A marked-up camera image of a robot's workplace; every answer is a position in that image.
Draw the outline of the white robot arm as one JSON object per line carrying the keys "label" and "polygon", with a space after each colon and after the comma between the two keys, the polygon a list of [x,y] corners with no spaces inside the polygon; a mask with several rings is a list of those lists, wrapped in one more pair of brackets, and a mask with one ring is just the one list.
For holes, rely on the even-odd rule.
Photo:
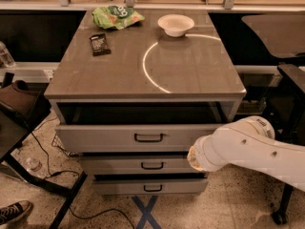
{"label": "white robot arm", "polygon": [[188,152],[190,165],[216,172],[227,164],[255,170],[305,191],[305,148],[275,139],[265,118],[252,115],[200,137]]}

